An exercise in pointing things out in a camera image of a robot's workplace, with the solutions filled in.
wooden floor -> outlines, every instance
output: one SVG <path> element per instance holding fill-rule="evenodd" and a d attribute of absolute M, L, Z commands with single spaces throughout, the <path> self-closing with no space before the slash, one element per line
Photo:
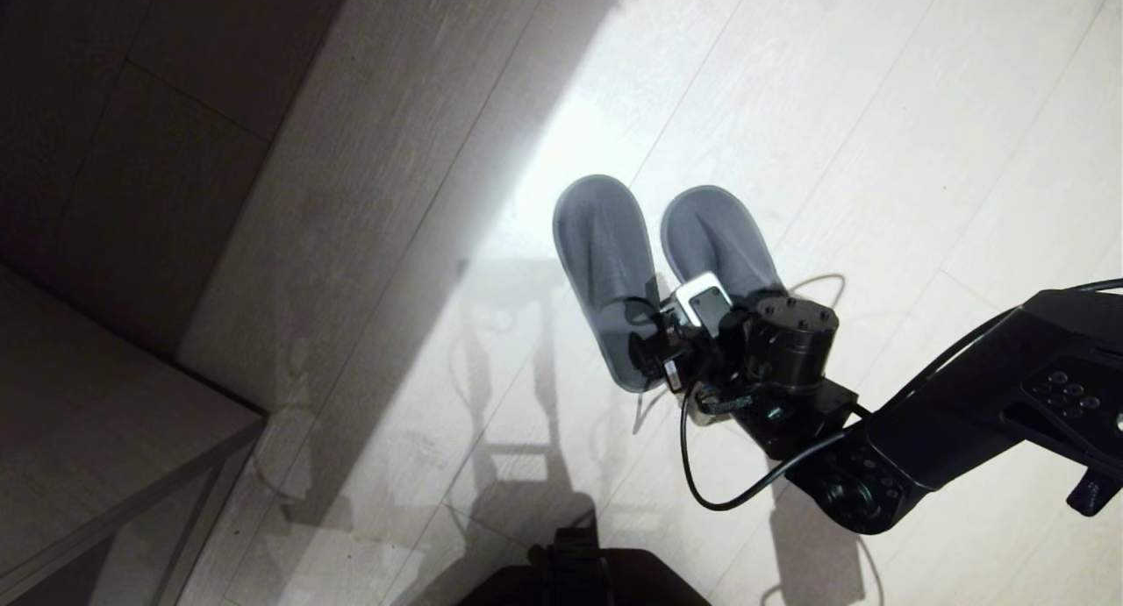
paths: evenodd
<path fill-rule="evenodd" d="M 862 538 L 714 514 L 669 395 L 613 386 L 558 193 L 716 183 L 837 303 L 873 408 L 1042 287 L 1123 274 L 1120 0 L 345 0 L 177 358 L 273 413 L 184 604 L 453 604 L 595 511 L 714 604 L 1119 604 L 1116 501 L 1019 447 Z M 691 430 L 699 485 L 768 465 Z"/>

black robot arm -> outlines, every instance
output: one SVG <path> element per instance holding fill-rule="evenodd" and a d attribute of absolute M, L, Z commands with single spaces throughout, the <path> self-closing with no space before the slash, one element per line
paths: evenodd
<path fill-rule="evenodd" d="M 1102 509 L 1123 485 L 1123 295 L 1102 285 L 1042 291 L 996 315 L 934 359 L 869 414 L 858 395 L 827 379 L 833 311 L 778 293 L 734 305 L 716 337 L 661 323 L 633 339 L 646 371 L 678 385 L 686 410 L 729 413 L 773 459 L 768 477 L 730 509 L 786 476 L 832 520 L 876 534 L 924 495 L 1023 440 L 1088 468 L 1068 497 L 1081 514 Z M 858 421 L 846 426 L 851 414 Z"/>

